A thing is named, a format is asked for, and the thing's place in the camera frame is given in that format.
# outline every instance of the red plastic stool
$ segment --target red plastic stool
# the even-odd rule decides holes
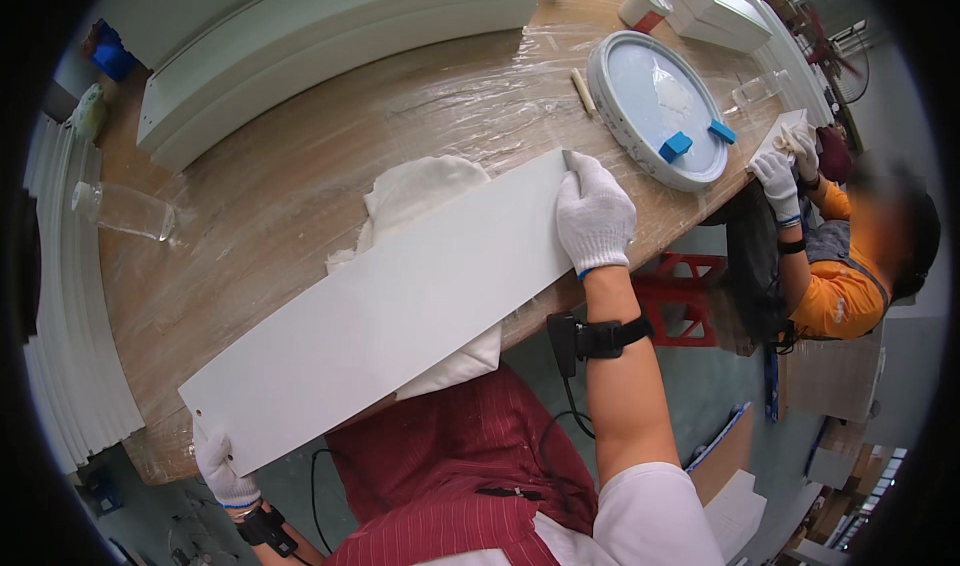
[[[678,277],[673,270],[679,264],[690,268],[691,276]],[[707,268],[701,274],[699,268]],[[633,293],[640,302],[644,316],[654,327],[654,345],[660,347],[716,347],[716,331],[710,324],[711,307],[707,289],[727,269],[723,256],[701,256],[666,252],[660,255],[660,264],[652,273],[641,272],[632,276]],[[668,336],[661,308],[664,304],[682,304],[686,307],[684,320],[693,323],[679,336]],[[702,325],[703,336],[690,336],[697,325]]]

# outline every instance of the blue sponge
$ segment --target blue sponge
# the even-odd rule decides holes
[[[707,128],[706,130],[708,130],[709,132],[713,133],[714,135],[716,135],[717,137],[719,137],[721,141],[723,141],[724,143],[726,143],[726,144],[728,144],[728,145],[731,145],[731,146],[732,146],[732,145],[734,144],[734,142],[737,140],[737,133],[735,133],[734,131],[732,131],[732,130],[729,129],[729,128],[726,128],[726,126],[724,126],[723,122],[721,122],[721,121],[719,121],[719,120],[717,120],[717,119],[711,120],[711,121],[710,121],[710,127]]]
[[[684,155],[693,145],[693,140],[684,133],[677,133],[667,139],[658,152],[667,164],[673,164],[677,156]]]

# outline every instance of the red striped apron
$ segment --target red striped apron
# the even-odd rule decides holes
[[[558,480],[548,474],[539,447],[550,420],[501,362],[495,372],[331,432],[326,442],[360,526],[325,564],[411,566],[499,548],[512,566],[558,566],[534,531],[534,515],[589,536],[597,496],[587,466],[556,425],[543,451]]]

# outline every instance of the gloved hand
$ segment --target gloved hand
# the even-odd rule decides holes
[[[260,498],[260,488],[253,474],[236,476],[227,465],[230,452],[231,440],[225,433],[218,432],[207,439],[194,422],[193,453],[206,486],[224,508],[246,508]]]
[[[812,183],[816,180],[820,169],[820,159],[817,158],[817,145],[814,140],[810,138],[810,135],[802,130],[793,131],[793,138],[797,140],[797,144],[803,148],[803,152],[806,154],[801,155],[800,152],[794,154],[797,156],[799,178],[807,183]]]
[[[630,266],[626,250],[637,226],[634,202],[596,159],[563,153],[570,171],[559,185],[557,228],[577,276],[602,266]]]
[[[793,180],[793,172],[786,155],[775,151],[762,153],[756,156],[756,159],[750,160],[747,170],[756,175],[763,185],[763,195],[774,209],[780,226],[797,223],[800,220],[797,183]]]

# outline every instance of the glove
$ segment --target glove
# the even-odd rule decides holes
[[[774,209],[780,226],[797,224],[800,221],[797,183],[793,180],[793,172],[786,155],[775,151],[760,154],[750,160],[747,170],[756,175],[763,185],[763,195]]]
[[[236,476],[227,465],[230,452],[231,440],[225,433],[219,432],[207,439],[194,422],[193,454],[206,486],[224,508],[246,508],[260,498],[260,488],[253,474]]]
[[[626,250],[637,226],[637,208],[596,159],[565,151],[570,171],[557,194],[559,242],[577,276],[602,266],[630,266]]]
[[[817,178],[817,174],[820,169],[820,160],[817,158],[817,145],[813,142],[813,139],[810,138],[810,135],[807,132],[802,130],[793,131],[793,138],[797,141],[797,145],[803,148],[802,155],[801,152],[796,152],[797,156],[797,172],[799,173],[799,178],[807,183],[812,183]]]

